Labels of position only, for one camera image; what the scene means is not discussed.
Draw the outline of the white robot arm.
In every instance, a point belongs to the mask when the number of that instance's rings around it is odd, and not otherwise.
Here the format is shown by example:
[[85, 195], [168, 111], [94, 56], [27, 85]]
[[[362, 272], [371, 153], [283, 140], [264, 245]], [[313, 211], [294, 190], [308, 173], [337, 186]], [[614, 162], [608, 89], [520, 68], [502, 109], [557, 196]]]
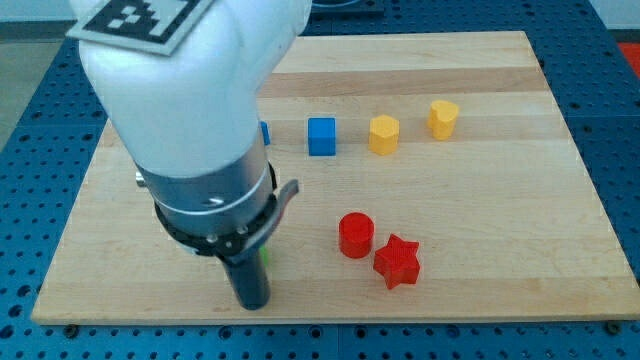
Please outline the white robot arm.
[[257, 97], [309, 0], [71, 0], [84, 71], [159, 219], [200, 254], [274, 232], [296, 182], [273, 184]]

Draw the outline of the blue block behind arm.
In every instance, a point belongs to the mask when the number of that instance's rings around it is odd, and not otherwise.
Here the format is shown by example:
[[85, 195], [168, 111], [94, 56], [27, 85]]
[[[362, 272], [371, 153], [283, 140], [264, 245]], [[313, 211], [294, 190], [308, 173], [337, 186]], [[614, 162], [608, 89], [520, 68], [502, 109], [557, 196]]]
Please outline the blue block behind arm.
[[260, 121], [260, 126], [261, 126], [264, 144], [265, 146], [268, 146], [271, 143], [269, 126], [265, 121]]

